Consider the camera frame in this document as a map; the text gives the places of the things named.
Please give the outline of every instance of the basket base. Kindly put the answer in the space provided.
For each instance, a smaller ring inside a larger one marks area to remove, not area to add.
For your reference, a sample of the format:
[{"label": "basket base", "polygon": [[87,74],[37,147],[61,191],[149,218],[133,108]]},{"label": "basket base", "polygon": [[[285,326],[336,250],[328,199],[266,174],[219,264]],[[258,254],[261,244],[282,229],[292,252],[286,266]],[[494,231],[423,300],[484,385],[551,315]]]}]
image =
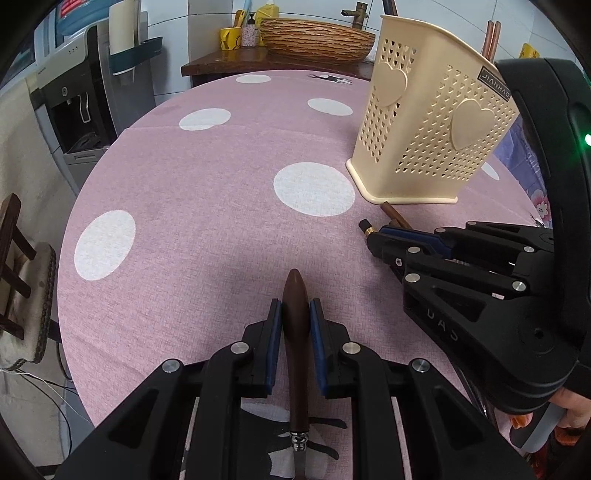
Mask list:
[{"label": "basket base", "polygon": [[363,182],[353,164],[351,163],[351,158],[347,160],[347,170],[349,170],[349,174],[351,178],[353,178],[353,182],[357,186],[359,193],[361,196],[370,203],[374,203],[376,205],[381,205],[383,202],[392,203],[393,205],[400,205],[403,203],[457,203],[457,197],[455,198],[440,198],[440,197],[376,197],[371,195],[370,192],[365,188]]}]

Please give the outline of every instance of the table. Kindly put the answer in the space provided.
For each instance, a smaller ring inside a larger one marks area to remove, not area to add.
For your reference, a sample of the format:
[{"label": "table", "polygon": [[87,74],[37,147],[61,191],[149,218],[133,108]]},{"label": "table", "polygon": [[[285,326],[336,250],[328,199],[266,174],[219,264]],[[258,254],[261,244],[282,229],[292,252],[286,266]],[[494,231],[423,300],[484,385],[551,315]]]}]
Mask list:
[{"label": "table", "polygon": [[[369,86],[348,80],[292,70],[207,83],[155,108],[102,157],[72,210],[58,279],[65,353],[95,424],[163,360],[201,361],[240,339],[266,318],[292,268],[354,341],[393,361],[427,358],[461,389],[402,312],[400,284],[358,228],[363,218],[388,219],[345,167]],[[400,212],[424,231],[539,218],[493,156],[456,205]],[[252,478],[293,474],[289,438],[280,436],[288,419],[280,351],[274,395],[243,402],[259,422]],[[348,402],[325,401],[312,387],[310,414],[337,420],[312,425],[311,440],[325,447],[309,450],[309,478],[351,478]]]},{"label": "table", "polygon": [[325,73],[349,75],[371,80],[374,64],[370,61],[312,61],[269,52],[265,47],[217,50],[181,67],[184,77],[191,77],[193,86],[223,76],[261,70],[322,70]]}]

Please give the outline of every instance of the person's hand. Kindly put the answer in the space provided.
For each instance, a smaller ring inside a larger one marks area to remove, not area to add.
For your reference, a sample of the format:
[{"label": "person's hand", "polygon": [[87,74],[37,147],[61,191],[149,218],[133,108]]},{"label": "person's hand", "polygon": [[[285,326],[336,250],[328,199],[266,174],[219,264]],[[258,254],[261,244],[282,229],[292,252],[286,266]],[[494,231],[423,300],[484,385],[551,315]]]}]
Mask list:
[{"label": "person's hand", "polygon": [[[558,390],[550,401],[559,407],[565,408],[566,415],[558,423],[558,427],[564,429],[584,429],[591,419],[591,400],[566,388]],[[515,429],[527,427],[533,414],[509,415],[511,425]]]}]

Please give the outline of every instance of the white cable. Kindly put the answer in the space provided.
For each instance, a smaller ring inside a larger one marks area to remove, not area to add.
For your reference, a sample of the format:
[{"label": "white cable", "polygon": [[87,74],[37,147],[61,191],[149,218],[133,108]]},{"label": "white cable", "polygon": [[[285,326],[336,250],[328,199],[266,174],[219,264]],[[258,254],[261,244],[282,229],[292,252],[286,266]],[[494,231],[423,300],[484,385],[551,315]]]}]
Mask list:
[{"label": "white cable", "polygon": [[51,388],[51,389],[53,390],[53,392],[54,392],[54,393],[55,393],[55,394],[56,394],[58,397],[60,397],[60,398],[61,398],[61,399],[64,401],[64,403],[65,403],[66,405],[68,405],[68,407],[70,407],[70,408],[72,409],[72,411],[73,411],[73,412],[74,412],[76,415],[78,415],[78,416],[79,416],[79,417],[80,417],[82,420],[84,420],[84,421],[87,421],[88,423],[90,423],[90,424],[92,425],[92,423],[91,423],[91,422],[89,422],[89,421],[88,421],[88,419],[84,418],[84,417],[83,417],[81,414],[79,414],[79,413],[78,413],[78,411],[77,411],[77,410],[76,410],[74,407],[72,407],[72,405],[70,405],[70,404],[68,403],[68,401],[67,401],[67,400],[66,400],[64,397],[62,397],[62,396],[61,396],[61,395],[58,393],[58,391],[57,391],[55,388],[53,388],[53,387],[52,387],[52,386],[51,386],[49,383],[47,383],[47,382],[46,382],[46,381],[45,381],[43,378],[41,378],[41,377],[38,377],[38,376],[36,376],[36,375],[33,375],[33,374],[30,374],[29,372],[12,372],[12,371],[10,371],[10,370],[4,370],[3,368],[0,368],[0,372],[3,372],[3,373],[5,373],[5,374],[9,374],[9,375],[25,375],[25,376],[27,376],[27,377],[33,377],[33,378],[36,378],[36,379],[38,379],[38,380],[41,380],[43,383],[45,383],[45,385],[47,385],[49,388]]}]

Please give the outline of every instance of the black label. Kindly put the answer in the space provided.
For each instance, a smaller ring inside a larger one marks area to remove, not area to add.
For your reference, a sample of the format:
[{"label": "black label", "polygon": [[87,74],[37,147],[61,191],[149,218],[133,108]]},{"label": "black label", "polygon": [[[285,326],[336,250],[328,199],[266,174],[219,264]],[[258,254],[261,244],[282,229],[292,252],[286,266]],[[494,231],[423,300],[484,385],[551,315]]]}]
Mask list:
[{"label": "black label", "polygon": [[492,88],[506,102],[508,102],[511,98],[511,91],[509,90],[507,85],[505,85],[501,80],[499,80],[499,78],[486,67],[482,67],[482,70],[478,75],[478,80]]}]

